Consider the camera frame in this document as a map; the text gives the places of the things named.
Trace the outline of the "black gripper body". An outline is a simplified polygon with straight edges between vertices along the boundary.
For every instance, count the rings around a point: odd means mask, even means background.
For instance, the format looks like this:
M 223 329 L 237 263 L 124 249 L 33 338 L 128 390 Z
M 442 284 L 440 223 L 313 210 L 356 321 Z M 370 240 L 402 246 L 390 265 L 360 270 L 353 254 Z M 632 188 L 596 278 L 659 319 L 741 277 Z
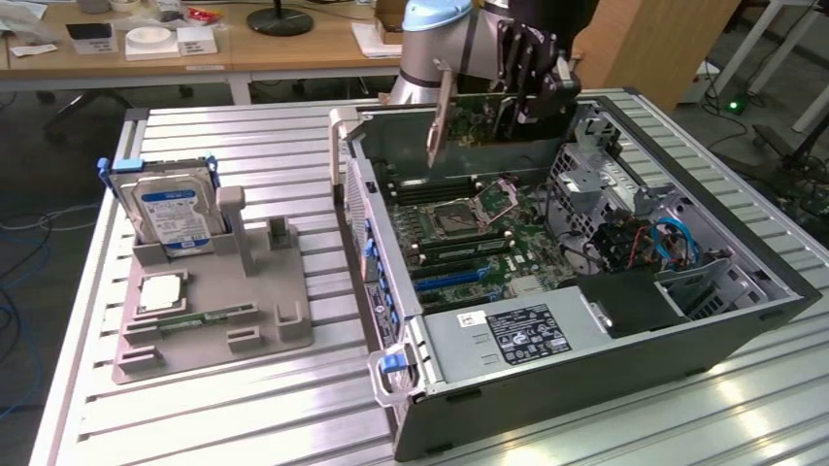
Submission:
M 551 33 L 558 47 L 570 51 L 575 38 L 588 26 L 598 0 L 510 0 L 512 19 L 531 28 Z

